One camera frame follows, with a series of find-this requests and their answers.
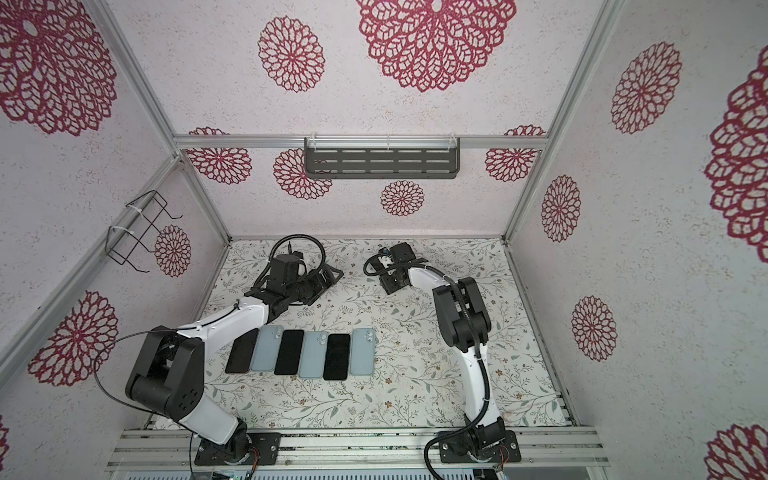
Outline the grey phone case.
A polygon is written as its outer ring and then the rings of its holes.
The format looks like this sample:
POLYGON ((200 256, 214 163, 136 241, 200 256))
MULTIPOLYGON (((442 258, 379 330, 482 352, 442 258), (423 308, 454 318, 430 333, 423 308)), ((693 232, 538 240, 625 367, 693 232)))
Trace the grey phone case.
POLYGON ((275 324, 265 325, 259 329, 250 363, 251 372, 275 370, 283 332, 284 327, 275 324))
POLYGON ((304 335, 298 377, 320 379, 323 377, 328 346, 326 331, 307 331, 304 335))
POLYGON ((375 351, 378 340, 373 328, 355 329, 351 335, 349 373, 353 376, 371 376, 375 369, 375 351))

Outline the blue bare phone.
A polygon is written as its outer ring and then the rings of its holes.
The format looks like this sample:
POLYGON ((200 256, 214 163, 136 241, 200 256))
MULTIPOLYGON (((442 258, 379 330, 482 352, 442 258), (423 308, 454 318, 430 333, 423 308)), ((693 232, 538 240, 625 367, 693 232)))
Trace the blue bare phone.
POLYGON ((328 336, 323 379, 344 381, 348 377, 351 336, 331 334, 328 336))

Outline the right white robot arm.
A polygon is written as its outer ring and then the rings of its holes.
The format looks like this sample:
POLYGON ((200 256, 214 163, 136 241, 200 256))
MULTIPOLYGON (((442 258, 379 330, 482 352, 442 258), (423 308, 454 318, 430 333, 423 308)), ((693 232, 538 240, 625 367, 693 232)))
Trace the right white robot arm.
POLYGON ((492 394, 487 361, 492 324, 477 282, 451 278, 405 242, 380 249, 366 260, 363 273, 378 278, 388 294, 410 286, 432 295, 439 332, 457 355, 466 421, 434 441, 455 455, 484 461, 506 439, 506 430, 492 394))

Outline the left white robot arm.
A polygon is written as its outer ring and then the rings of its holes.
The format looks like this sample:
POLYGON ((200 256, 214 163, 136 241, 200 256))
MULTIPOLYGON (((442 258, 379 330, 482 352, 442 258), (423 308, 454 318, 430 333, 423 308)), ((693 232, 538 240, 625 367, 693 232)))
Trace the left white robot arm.
POLYGON ((303 266, 299 252, 277 255, 232 307, 176 329, 149 331, 129 374, 126 396, 216 447, 246 444, 246 423, 205 393, 206 362, 289 307, 313 304, 343 277, 342 270, 325 261, 301 273, 303 266))

